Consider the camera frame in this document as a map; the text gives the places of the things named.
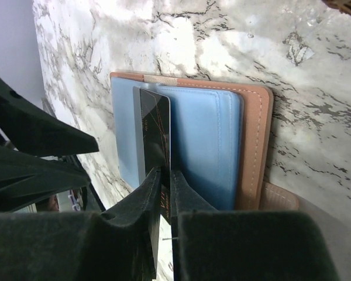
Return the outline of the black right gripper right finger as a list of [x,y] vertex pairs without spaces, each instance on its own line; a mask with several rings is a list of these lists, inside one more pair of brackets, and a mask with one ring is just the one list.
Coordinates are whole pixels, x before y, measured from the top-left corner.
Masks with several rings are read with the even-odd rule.
[[218,211],[170,174],[175,280],[338,280],[322,233],[299,211]]

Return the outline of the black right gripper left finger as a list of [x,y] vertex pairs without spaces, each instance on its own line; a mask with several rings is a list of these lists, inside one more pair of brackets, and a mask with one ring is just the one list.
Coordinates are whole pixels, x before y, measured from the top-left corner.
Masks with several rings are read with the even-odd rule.
[[153,280],[161,170],[102,212],[0,213],[0,280]]

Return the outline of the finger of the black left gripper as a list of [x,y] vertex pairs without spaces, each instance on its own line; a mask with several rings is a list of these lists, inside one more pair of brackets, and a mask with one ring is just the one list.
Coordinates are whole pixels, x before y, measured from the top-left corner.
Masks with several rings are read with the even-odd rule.
[[87,173],[74,165],[0,146],[0,211],[17,211],[90,182]]
[[0,78],[0,128],[21,152],[64,156],[99,151],[95,138],[44,112]]

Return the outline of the black credit card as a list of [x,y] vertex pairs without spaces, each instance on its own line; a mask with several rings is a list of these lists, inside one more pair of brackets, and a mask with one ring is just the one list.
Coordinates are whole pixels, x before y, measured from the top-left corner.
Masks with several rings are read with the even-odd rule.
[[161,168],[160,214],[170,224],[170,100],[164,95],[139,89],[145,172]]

